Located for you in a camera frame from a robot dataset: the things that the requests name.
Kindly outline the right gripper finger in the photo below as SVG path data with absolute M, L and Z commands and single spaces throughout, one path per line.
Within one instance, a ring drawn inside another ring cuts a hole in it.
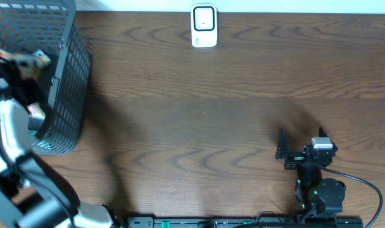
M 328 137 L 327 133 L 323 127 L 319 127 L 319 137 Z
M 285 132 L 283 129 L 279 130 L 279 142 L 277 145 L 277 152 L 279 152 L 279 153 L 280 152 L 282 152 L 282 153 L 289 152 L 289 145 L 288 145 L 287 138 L 286 138 L 286 135 L 285 135 Z

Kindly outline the yellow snack chip bag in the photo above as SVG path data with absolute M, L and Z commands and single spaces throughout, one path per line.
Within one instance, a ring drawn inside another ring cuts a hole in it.
M 35 54 L 10 53 L 0 49 L 0 62 L 12 62 L 19 69 L 20 77 L 38 79 L 44 68 L 51 64 L 51 59 L 42 51 Z

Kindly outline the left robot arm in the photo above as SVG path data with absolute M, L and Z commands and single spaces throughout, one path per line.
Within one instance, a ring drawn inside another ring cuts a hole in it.
M 106 206 L 83 203 L 70 183 L 33 150 L 27 105 L 34 80 L 0 58 L 0 222 L 6 227 L 121 227 Z

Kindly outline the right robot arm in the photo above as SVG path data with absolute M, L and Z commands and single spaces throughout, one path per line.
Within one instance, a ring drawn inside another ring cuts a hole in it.
M 303 213 L 296 216 L 297 223 L 311 219 L 337 222 L 336 215 L 343 211 L 346 186 L 339 180 L 322 177 L 322 169 L 332 163 L 337 150 L 323 128 L 302 151 L 290 150 L 284 131 L 280 131 L 275 159 L 284 160 L 284 168 L 295 170 L 298 175 L 294 192 L 303 205 Z

